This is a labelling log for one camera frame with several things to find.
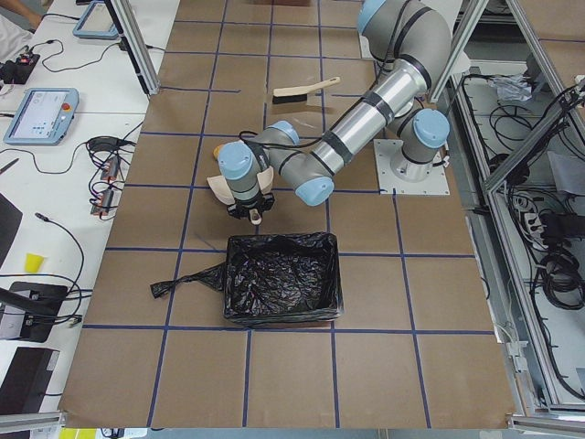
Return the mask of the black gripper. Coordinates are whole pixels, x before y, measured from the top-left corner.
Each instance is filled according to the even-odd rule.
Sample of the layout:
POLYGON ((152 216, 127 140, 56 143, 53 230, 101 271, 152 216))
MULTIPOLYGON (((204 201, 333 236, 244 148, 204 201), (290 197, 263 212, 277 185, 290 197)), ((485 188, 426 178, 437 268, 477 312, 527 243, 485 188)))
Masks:
POLYGON ((236 219, 262 220, 263 213, 271 210, 274 202, 275 197, 271 192, 268 194, 258 193, 249 200, 236 200, 227 207, 227 213, 236 219))

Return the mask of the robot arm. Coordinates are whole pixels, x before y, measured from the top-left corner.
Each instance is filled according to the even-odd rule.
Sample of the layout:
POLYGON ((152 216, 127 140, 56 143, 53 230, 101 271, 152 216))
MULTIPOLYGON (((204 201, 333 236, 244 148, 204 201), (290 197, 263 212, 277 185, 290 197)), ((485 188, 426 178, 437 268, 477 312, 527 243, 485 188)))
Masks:
POLYGON ((376 31, 369 36, 360 36, 361 41, 367 43, 366 53, 375 61, 378 73, 382 75, 388 75, 394 68, 395 57, 390 36, 390 31, 381 34, 376 31))
POLYGON ((277 172, 306 205, 324 203, 335 188, 334 176, 382 129, 403 126, 406 157, 428 164, 450 132, 446 117, 432 109, 414 110, 417 97, 439 78, 451 51, 452 30, 445 18, 422 1, 366 1, 357 30, 378 61, 389 61, 376 81, 327 131, 302 144, 286 121, 259 134, 243 132, 218 151, 220 181, 229 191, 228 214, 259 224, 274 196, 261 188, 259 175, 277 172))

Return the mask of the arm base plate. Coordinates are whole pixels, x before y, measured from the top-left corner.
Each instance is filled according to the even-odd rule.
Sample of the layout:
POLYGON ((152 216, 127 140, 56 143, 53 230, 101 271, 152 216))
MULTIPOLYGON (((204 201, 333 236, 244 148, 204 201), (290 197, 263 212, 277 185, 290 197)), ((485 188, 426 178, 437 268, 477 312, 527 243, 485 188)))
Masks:
POLYGON ((402 144, 400 140, 374 140, 379 193, 449 196, 449 185, 440 153, 436 152, 433 160, 427 164, 414 164, 403 155, 402 144))

